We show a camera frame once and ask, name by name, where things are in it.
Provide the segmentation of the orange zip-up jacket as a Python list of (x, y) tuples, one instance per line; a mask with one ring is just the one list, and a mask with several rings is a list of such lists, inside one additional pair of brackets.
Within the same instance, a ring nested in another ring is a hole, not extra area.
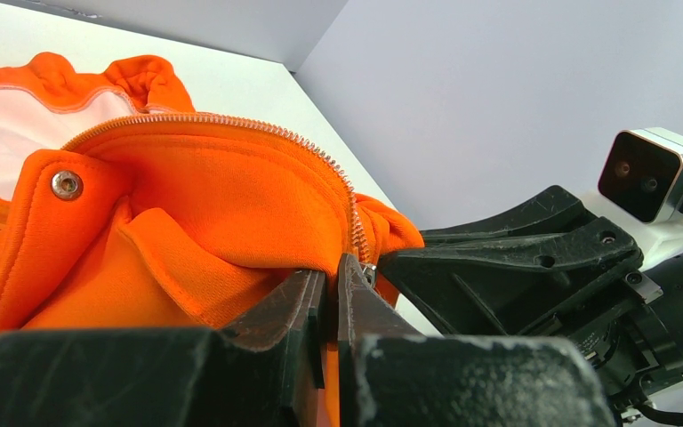
[(221, 327), (292, 272), (423, 245), (284, 127), (197, 111), (165, 59), (0, 68), (0, 334)]

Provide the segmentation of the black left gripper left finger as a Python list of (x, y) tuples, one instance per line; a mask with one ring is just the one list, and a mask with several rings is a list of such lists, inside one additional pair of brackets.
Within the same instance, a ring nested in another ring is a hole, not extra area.
[(0, 334), (0, 426), (312, 426), (324, 297), (301, 270), (220, 329)]

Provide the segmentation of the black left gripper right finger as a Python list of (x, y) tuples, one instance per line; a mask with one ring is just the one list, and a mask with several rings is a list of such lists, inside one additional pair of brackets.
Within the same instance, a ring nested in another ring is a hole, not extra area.
[(358, 259), (338, 267), (344, 426), (612, 426), (590, 364), (556, 337), (428, 337), (371, 287)]

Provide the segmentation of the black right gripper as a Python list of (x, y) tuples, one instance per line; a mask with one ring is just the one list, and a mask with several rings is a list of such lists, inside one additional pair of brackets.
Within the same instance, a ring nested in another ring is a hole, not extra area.
[(623, 413), (683, 382), (683, 254), (633, 271), (642, 261), (632, 236), (596, 218), (570, 231), (400, 250), (378, 270), (443, 335), (531, 335), (583, 304), (565, 336)]

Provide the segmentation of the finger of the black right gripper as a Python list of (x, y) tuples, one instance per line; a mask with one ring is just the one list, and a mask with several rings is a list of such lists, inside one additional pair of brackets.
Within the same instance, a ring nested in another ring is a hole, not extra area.
[(505, 212), (476, 222), (423, 230), (421, 235), (426, 246), (532, 237), (576, 230), (595, 218), (580, 198), (559, 185), (552, 185)]

